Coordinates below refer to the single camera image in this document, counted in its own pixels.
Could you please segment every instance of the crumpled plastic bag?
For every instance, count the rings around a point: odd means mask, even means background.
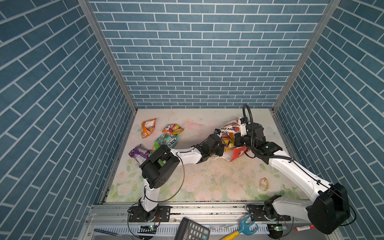
[[[220,137],[225,143],[224,153],[223,153],[223,156],[216,157],[216,158],[223,158],[229,162],[232,162],[236,158],[242,156],[244,152],[247,150],[246,147],[235,146],[235,133],[240,132],[240,126],[238,123],[238,120],[240,118],[241,117],[238,117],[235,120],[230,121],[220,129],[221,130]]]
[[[177,125],[177,124],[168,124],[165,128],[164,128],[164,130],[163,130],[163,132],[165,132],[165,133],[169,133],[169,134],[171,134],[171,135],[173,135],[173,136],[177,136],[177,135],[179,135],[182,131],[184,131],[184,128],[181,128],[179,125]]]
[[[156,118],[144,121],[141,124],[141,137],[146,138],[155,130]]]
[[[135,159],[139,163],[139,167],[141,167],[141,165],[149,157],[150,153],[150,150],[145,149],[141,144],[139,144],[129,152],[129,156]]]
[[[179,134],[184,131],[184,128],[180,127],[177,124],[168,124],[164,130],[163,134],[156,139],[153,144],[151,154],[156,151],[160,146],[167,144],[169,148],[173,148],[176,145]]]
[[[160,146],[167,144],[169,148],[173,148],[176,145],[179,136],[173,136],[168,133],[163,133],[153,144],[151,154],[156,151]]]

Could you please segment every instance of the blue brick wall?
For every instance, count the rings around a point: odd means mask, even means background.
[[[132,111],[77,0],[0,1],[0,239],[72,239]]]
[[[342,0],[278,110],[301,163],[347,188],[351,240],[384,233],[383,12],[381,0]]]
[[[91,4],[139,108],[270,108],[328,1]]]

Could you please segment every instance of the metal rod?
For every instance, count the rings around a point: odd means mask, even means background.
[[[288,77],[288,80],[285,83],[283,89],[281,90],[279,97],[277,98],[276,102],[273,104],[272,111],[274,113],[277,112],[285,96],[288,94],[290,88],[294,84],[297,76],[299,75],[301,69],[303,68],[305,62],[307,61],[309,55],[311,54],[312,49],[315,47],[325,27],[327,26],[329,20],[331,19],[333,13],[336,11],[337,7],[339,6],[340,1],[341,0],[329,1],[327,7],[324,10],[323,15],[320,18],[319,23],[316,25],[310,39],[308,40],[307,45],[305,46],[303,53],[300,55],[299,59],[297,60],[297,63],[293,67],[292,72]]]
[[[97,21],[95,13],[93,12],[92,6],[89,3],[89,0],[78,0],[78,2],[80,4],[82,11],[84,12],[85,18],[88,20],[88,23],[91,26],[91,29],[101,47],[101,50],[104,52],[104,55],[109,63],[109,66],[111,67],[112,72],[115,75],[116,80],[119,83],[120,88],[124,93],[124,96],[127,99],[128,104],[131,106],[132,111],[136,113],[137,107],[135,105],[135,102],[133,101],[129,93],[129,90],[127,88],[127,85],[124,82],[123,76],[121,75],[121,72],[119,70],[119,67],[116,63],[114,56],[112,55],[111,49],[108,46],[107,40],[105,39],[105,36],[100,28],[100,25]]]

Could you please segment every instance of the black cable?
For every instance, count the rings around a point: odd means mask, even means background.
[[[354,208],[349,204],[349,202],[347,202],[346,200],[344,200],[344,198],[342,198],[339,194],[337,194],[334,190],[330,189],[329,187],[325,186],[324,184],[322,184],[320,182],[320,180],[316,180],[314,177],[312,177],[310,174],[308,174],[304,169],[302,169],[295,161],[293,161],[294,164],[296,164],[296,166],[298,168],[300,168],[303,172],[305,172],[308,176],[310,176],[314,181],[317,182],[317,184],[320,184],[322,186],[324,186],[325,188],[327,188],[328,190],[331,190],[336,196],[338,196],[339,198],[341,198],[346,204],[348,204],[348,206],[352,209],[353,211],[353,214],[355,215],[355,217],[353,218],[353,220],[349,223],[346,223],[346,224],[343,224],[343,225],[340,225],[341,227],[344,227],[344,226],[348,226],[350,224],[352,224],[354,221],[356,221],[357,219],[357,214],[356,214],[356,211],[354,210]]]
[[[146,187],[144,187],[144,197],[145,197],[146,199],[148,199],[149,201],[151,201],[151,202],[166,202],[166,201],[172,199],[174,196],[176,196],[176,194],[178,194],[178,192],[180,191],[181,187],[182,187],[183,184],[184,184],[184,180],[185,180],[185,168],[184,168],[183,160],[181,159],[181,157],[179,157],[178,153],[180,153],[180,152],[177,152],[177,153],[176,153],[176,156],[180,159],[181,164],[183,165],[183,181],[182,181],[182,183],[181,183],[179,189],[177,190],[177,192],[176,192],[173,196],[171,196],[170,198],[168,198],[168,199],[166,199],[166,200],[163,200],[163,201],[154,201],[154,200],[152,200],[152,199],[149,199],[149,198],[146,196],[146,194],[145,194]]]
[[[254,133],[254,129],[253,129],[253,117],[252,117],[252,113],[251,113],[251,109],[249,108],[248,104],[244,104],[243,105],[243,117],[244,119],[247,119],[246,115],[245,115],[245,108],[248,110],[248,115],[249,115],[249,120],[250,120],[250,124],[251,124],[251,151],[253,152],[253,154],[255,155],[255,157],[258,157],[258,158],[278,158],[278,159],[285,159],[285,160],[289,160],[289,161],[292,161],[292,158],[290,157],[287,157],[287,156],[280,156],[280,155],[260,155],[256,152],[256,149],[255,147],[253,146],[253,133]]]
[[[97,229],[97,228],[93,229],[93,231],[112,235],[112,236],[119,236],[119,234],[117,234],[115,232],[109,232],[109,231],[105,231],[105,230],[101,230],[101,229]]]
[[[129,232],[132,234],[132,235],[134,235],[135,237],[137,237],[138,239],[140,239],[141,240],[141,238],[139,237],[139,236],[137,236],[137,235],[135,235],[132,231],[131,231],[131,229],[129,228],[129,217],[131,216],[131,210],[132,210],[132,207],[133,207],[133,205],[135,205],[135,204],[137,204],[137,206],[139,206],[139,203],[140,202],[135,202],[134,204],[132,204],[132,206],[130,206],[130,208],[128,209],[128,219],[127,219],[127,226],[128,226],[128,230],[129,230]]]
[[[294,217],[292,217],[292,225],[291,225],[291,229],[289,230],[289,232],[288,232],[287,234],[284,234],[284,235],[281,236],[280,238],[285,237],[285,236],[287,236],[288,234],[291,233],[291,231],[292,231],[292,229],[293,229],[293,220],[294,220]]]
[[[248,151],[248,148],[247,148],[247,149],[245,150],[245,152],[244,152],[245,155],[247,155],[247,157],[249,157],[249,158],[255,158],[255,157],[256,157],[256,155],[254,155],[253,157],[249,156],[248,153],[247,153],[247,151]]]

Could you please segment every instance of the colorful snack wrapper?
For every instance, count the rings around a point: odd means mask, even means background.
[[[167,144],[169,148],[173,148],[176,145],[179,136],[174,136],[168,133],[163,133],[153,144],[151,154],[156,151],[161,145]]]
[[[177,124],[168,124],[163,132],[165,133],[169,133],[171,135],[174,135],[174,136],[177,136],[179,135],[182,131],[184,131],[184,128],[181,128],[179,125]]]
[[[134,158],[139,163],[139,167],[141,167],[144,161],[149,157],[150,153],[150,150],[145,149],[141,144],[139,144],[129,152],[129,156]]]
[[[144,121],[141,124],[141,137],[146,138],[155,130],[156,118]]]

